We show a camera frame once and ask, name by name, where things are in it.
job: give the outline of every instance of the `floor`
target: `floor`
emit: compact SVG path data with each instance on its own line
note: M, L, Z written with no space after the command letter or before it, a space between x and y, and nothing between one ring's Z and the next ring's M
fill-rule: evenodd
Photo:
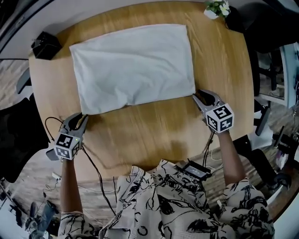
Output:
M7 108L20 100L20 96L15 93L16 82L21 74L28 68L27 61L5 60L0 62L0 109ZM273 104L269 118L270 128L276 133L282 126L285 126L285 133L289 134L294 129L299 128L299 117L293 118L293 110L286 109L282 105ZM277 150L273 147L263 149L271 165L275 166L275 155ZM201 160L202 155L194 157L194 160ZM220 153L216 149L213 151L213 158L219 159ZM242 157L246 173L253 185L258 185L261 179L250 162ZM207 165L217 169L221 166L221 160L212 160L209 154ZM35 154L24 167L16 183L11 184L10 190L16 191L15 199L20 203L24 210L28 211L32 201L41 205L39 213L42 212L45 199L43 191L46 193L46 199L59 206L59 185L55 186L55 180L52 178L52 172L60 170L61 162L52 162L45 157L44 151ZM206 196L211 206L215 205L218 199L222 199L223 189L225 187L223 170L219 168L212 177L204 182ZM293 184L289 191L283 191L282 196L270 205L270 213L273 217L278 215L282 205L286 204L286 198L291 198L299 188L299 177L297 172L293 172ZM104 189L112 206L116 206L114 196L113 180L104 181ZM84 213L91 219L95 226L103 226L112 218L112 212L107 206L98 183L84 183L79 188Z

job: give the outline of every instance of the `black box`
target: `black box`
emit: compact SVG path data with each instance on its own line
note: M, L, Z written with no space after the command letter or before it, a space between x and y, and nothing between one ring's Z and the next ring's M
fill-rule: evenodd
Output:
M31 48L36 59L51 60L60 51L62 46L57 37L42 32L31 45Z

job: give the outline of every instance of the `small black device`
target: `small black device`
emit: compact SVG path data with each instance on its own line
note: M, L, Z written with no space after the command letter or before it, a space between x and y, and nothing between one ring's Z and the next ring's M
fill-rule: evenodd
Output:
M42 32L31 45L36 59L51 60L62 48L57 37Z
M196 162L190 161L182 168L182 171L187 172L193 177L196 177L202 181L205 181L207 178L212 176L211 170L199 165Z

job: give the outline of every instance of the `black and white cube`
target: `black and white cube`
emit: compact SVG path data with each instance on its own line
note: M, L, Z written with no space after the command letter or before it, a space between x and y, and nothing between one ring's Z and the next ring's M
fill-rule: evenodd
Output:
M235 115L228 104L221 105L206 113L206 123L217 133L234 126Z
M80 138L63 133L60 133L54 144L56 155L69 160L72 160L81 149Z

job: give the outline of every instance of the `sleeve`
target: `sleeve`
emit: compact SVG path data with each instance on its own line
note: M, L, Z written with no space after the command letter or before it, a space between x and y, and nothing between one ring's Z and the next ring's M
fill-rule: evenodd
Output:
M230 184L223 194L225 203L221 206L219 220L230 225L238 238L274 237L267 201L260 191L249 184L247 178Z
M94 227L81 212L61 214L58 239L70 238L96 239Z

